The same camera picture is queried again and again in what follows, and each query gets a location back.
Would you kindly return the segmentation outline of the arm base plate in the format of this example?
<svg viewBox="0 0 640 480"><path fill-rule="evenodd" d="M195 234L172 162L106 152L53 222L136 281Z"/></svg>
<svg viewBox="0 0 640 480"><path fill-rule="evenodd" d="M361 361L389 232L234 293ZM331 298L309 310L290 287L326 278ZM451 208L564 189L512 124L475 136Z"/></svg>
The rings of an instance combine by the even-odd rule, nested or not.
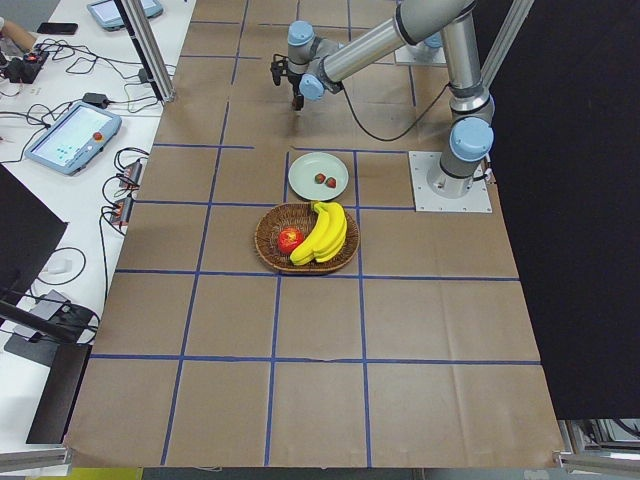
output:
<svg viewBox="0 0 640 480"><path fill-rule="evenodd" d="M448 176L440 165L440 152L408 153L414 206L417 212L490 214L486 175L479 165L466 179Z"/></svg>
<svg viewBox="0 0 640 480"><path fill-rule="evenodd" d="M447 66L443 48L404 46L397 49L394 56L399 65Z"/></svg>

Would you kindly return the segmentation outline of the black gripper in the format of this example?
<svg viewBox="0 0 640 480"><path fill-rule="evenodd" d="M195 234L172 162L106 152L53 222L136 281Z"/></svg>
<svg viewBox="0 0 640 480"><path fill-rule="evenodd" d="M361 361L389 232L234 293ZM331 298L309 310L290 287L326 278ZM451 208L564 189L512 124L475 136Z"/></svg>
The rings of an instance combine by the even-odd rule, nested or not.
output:
<svg viewBox="0 0 640 480"><path fill-rule="evenodd" d="M292 72L292 71L289 71L287 74L288 81L292 86L292 90L294 94L292 98L292 107L294 110L302 110L305 105L305 98L302 95L300 90L300 83L301 83L302 77L303 77L302 74Z"/></svg>

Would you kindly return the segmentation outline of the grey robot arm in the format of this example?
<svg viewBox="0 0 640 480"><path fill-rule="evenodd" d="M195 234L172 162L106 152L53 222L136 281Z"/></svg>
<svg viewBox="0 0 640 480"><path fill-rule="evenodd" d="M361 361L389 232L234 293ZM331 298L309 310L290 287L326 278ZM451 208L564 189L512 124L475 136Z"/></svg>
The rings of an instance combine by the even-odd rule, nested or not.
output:
<svg viewBox="0 0 640 480"><path fill-rule="evenodd" d="M340 44L320 37L306 21L290 24L288 53L273 59L275 85L283 78L293 89L293 106L336 94L343 81L404 46L416 46L440 34L448 69L453 118L447 144L427 182L449 199L466 195L477 180L476 169L492 148L494 100L481 74L473 20L473 1L403 1L394 15L359 38Z"/></svg>

